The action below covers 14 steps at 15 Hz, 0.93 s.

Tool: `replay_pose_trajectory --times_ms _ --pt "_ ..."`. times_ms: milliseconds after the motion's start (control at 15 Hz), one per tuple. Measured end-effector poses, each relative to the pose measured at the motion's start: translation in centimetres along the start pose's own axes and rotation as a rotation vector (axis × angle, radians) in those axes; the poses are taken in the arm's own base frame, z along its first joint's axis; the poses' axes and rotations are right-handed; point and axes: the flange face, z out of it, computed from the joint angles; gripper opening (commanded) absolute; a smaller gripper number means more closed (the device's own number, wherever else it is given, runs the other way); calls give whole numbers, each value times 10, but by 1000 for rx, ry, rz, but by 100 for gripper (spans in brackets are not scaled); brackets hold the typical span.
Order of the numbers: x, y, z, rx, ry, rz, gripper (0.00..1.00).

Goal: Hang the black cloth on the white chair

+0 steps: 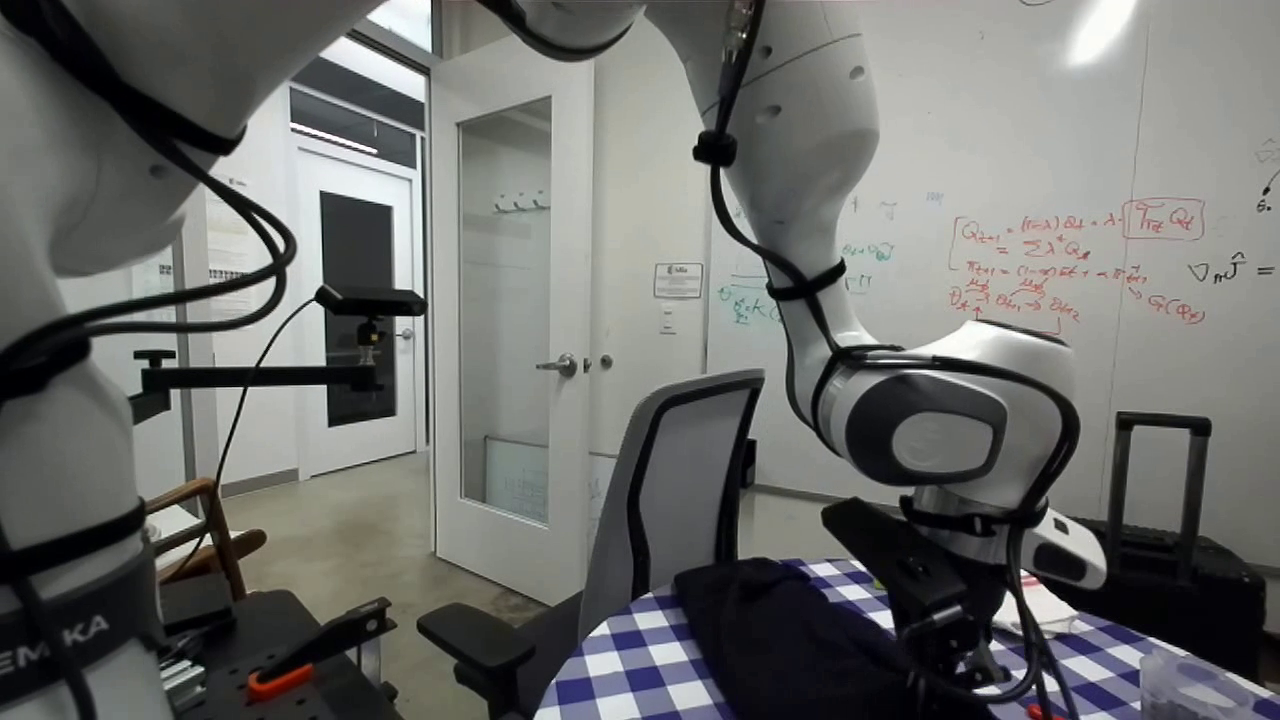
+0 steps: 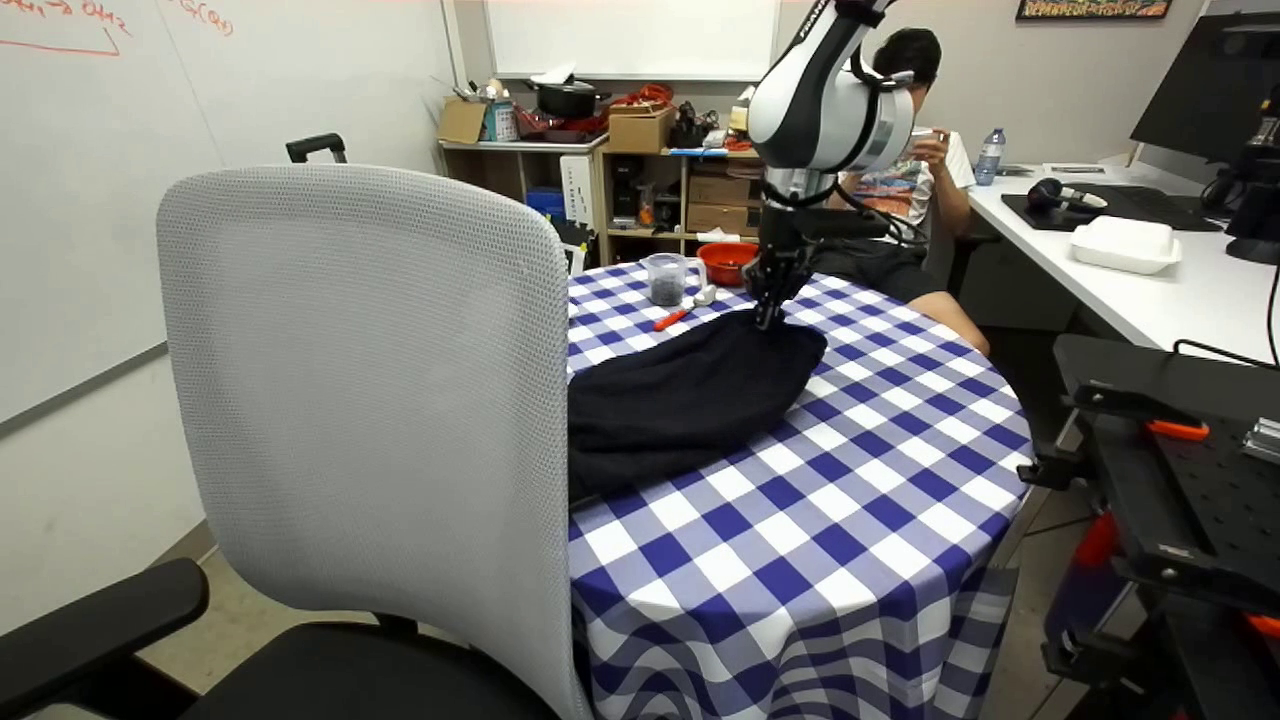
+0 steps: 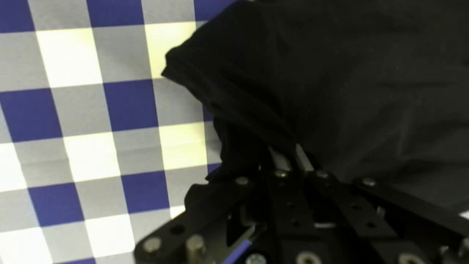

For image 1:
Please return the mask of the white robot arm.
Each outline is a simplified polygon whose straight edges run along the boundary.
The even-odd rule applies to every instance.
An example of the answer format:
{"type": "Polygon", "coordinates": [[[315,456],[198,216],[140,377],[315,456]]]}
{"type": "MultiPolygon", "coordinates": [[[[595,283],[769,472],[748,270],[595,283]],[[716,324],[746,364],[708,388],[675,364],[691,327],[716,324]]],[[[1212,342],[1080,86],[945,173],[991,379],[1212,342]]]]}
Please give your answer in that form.
{"type": "Polygon", "coordinates": [[[480,0],[526,47],[582,65],[648,22],[680,56],[728,242],[765,266],[785,327],[791,417],[846,466],[905,494],[855,533],[900,575],[914,556],[961,575],[942,609],[905,602],[898,634],[926,682],[966,702],[1013,689],[987,664],[991,614],[1023,573],[1107,575],[1101,539],[1047,506],[1080,442],[1071,351],[1002,321],[916,349],[855,316],[836,229],[878,143],[878,87],[853,0],[480,0]]]}

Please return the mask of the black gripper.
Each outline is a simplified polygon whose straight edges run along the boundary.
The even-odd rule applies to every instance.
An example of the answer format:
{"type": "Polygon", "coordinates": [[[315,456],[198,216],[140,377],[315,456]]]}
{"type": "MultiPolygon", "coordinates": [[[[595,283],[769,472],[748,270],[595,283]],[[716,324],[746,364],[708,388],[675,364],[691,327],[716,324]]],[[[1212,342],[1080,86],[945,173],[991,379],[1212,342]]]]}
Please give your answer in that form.
{"type": "Polygon", "coordinates": [[[868,499],[836,499],[822,522],[881,582],[898,641],[929,675],[966,692],[1007,682],[991,655],[991,616],[1004,603],[1002,567],[952,556],[868,499]]]}

